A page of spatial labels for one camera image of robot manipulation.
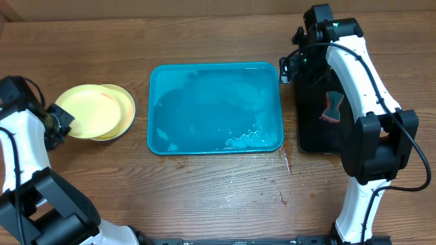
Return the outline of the yellow plate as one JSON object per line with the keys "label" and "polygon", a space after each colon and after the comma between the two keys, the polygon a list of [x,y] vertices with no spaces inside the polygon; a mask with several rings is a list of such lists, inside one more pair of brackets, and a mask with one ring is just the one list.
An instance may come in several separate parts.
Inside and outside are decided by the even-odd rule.
{"label": "yellow plate", "polygon": [[124,88],[114,84],[103,84],[102,86],[111,90],[111,93],[118,100],[121,109],[121,120],[111,131],[99,137],[94,137],[92,140],[100,142],[113,141],[124,135],[133,125],[136,115],[136,105],[134,98]]}
{"label": "yellow plate", "polygon": [[75,138],[99,137],[121,121],[118,101],[108,88],[101,85],[75,86],[61,94],[55,103],[74,117],[69,135]]}

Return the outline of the pink green sponge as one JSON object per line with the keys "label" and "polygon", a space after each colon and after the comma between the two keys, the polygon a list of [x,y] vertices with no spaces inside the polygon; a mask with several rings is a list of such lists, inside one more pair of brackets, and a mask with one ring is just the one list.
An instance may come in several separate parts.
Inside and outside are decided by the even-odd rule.
{"label": "pink green sponge", "polygon": [[339,108],[344,95],[337,91],[328,91],[326,93],[326,108],[320,116],[321,119],[330,123],[339,123],[341,119]]}

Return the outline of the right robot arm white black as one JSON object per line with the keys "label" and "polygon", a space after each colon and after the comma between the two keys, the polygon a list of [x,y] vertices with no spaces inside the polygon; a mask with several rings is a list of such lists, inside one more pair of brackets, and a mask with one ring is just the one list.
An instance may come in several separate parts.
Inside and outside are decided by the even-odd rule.
{"label": "right robot arm white black", "polygon": [[381,81],[354,18],[306,14],[281,58],[280,79],[294,85],[298,143],[310,153],[338,153],[348,175],[342,211],[327,244],[389,244],[372,224],[385,191],[416,149],[419,120]]}

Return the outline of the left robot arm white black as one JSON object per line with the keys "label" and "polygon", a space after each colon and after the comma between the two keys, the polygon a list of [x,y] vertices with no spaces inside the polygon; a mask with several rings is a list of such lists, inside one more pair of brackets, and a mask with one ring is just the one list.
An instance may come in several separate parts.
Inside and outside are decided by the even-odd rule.
{"label": "left robot arm white black", "polygon": [[70,122],[55,105],[51,110],[34,99],[1,105],[1,226],[22,244],[146,244],[139,231],[101,219],[89,198],[51,169],[46,142],[60,142]]}

